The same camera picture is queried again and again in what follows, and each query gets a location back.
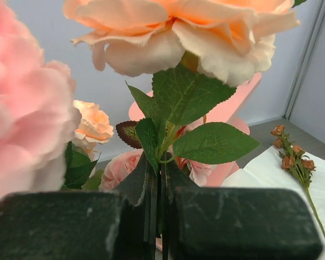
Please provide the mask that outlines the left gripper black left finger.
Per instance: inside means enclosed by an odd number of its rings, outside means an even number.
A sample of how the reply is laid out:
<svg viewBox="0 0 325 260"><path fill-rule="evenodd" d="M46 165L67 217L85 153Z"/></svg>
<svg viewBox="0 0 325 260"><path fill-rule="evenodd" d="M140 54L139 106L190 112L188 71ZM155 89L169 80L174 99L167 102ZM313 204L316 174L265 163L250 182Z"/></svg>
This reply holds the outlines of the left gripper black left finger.
<svg viewBox="0 0 325 260"><path fill-rule="evenodd" d="M156 189L145 155L107 192L16 192L0 200L0 259L154 259Z"/></svg>

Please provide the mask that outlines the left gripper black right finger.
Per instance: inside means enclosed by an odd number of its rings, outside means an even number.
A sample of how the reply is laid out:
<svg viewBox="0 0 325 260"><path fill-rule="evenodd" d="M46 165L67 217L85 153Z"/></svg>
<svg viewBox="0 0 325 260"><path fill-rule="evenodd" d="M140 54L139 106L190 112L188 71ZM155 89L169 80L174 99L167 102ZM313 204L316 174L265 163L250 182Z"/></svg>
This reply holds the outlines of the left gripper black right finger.
<svg viewBox="0 0 325 260"><path fill-rule="evenodd" d="M323 243L303 198L286 188L199 187L161 168L163 259L318 259Z"/></svg>

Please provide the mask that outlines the small peach carnation stem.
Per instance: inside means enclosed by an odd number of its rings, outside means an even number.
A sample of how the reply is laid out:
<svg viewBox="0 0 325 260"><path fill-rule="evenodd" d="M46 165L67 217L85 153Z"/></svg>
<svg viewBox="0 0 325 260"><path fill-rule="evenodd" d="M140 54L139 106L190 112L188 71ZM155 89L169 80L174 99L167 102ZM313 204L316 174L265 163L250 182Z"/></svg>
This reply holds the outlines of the small peach carnation stem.
<svg viewBox="0 0 325 260"><path fill-rule="evenodd" d="M152 75L152 96L129 90L144 118L134 123L142 154L119 184L133 204L121 221L129 241L154 243L160 233L163 183L197 185L183 163L236 161L258 142L209 111L239 85L271 66L276 34L299 25L295 1L65 1L67 19L91 28L74 38L92 51L95 69Z"/></svg>

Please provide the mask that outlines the white wrapping paper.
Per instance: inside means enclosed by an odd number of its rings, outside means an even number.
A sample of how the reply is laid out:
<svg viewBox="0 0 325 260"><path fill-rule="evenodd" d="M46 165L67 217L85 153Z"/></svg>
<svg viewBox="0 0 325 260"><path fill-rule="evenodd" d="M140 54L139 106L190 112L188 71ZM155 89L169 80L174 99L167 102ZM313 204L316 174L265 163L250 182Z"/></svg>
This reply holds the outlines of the white wrapping paper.
<svg viewBox="0 0 325 260"><path fill-rule="evenodd" d="M316 166L308 190L325 231L325 160L310 153L306 153L304 159L312 160ZM281 164L278 149L272 146L252 159L244 168L231 173L225 178L222 186L289 189L297 192L305 203L309 203L302 186L287 171L281 169Z"/></svg>

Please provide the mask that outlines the pink double rose stem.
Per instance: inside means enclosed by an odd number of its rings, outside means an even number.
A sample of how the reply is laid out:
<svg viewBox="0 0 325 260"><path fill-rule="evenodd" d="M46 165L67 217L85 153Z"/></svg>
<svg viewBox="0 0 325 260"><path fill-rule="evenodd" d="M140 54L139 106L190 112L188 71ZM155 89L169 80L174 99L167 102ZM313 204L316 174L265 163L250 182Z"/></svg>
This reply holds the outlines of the pink double rose stem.
<svg viewBox="0 0 325 260"><path fill-rule="evenodd" d="M143 149L134 149L114 157L104 169L99 190L112 190L120 184L136 168L142 153ZM207 177L217 167L185 158L177 158L176 163L198 186L205 186Z"/></svg>

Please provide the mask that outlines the big pink peony stem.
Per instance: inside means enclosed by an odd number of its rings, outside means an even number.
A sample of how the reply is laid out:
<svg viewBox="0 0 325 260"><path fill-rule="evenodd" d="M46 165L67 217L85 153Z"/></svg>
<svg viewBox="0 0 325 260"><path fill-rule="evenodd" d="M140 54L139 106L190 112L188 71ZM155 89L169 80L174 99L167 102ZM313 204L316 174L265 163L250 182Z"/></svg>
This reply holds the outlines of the big pink peony stem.
<svg viewBox="0 0 325 260"><path fill-rule="evenodd" d="M58 190L81 115L69 67L46 62L37 39L0 1L0 200Z"/></svg>

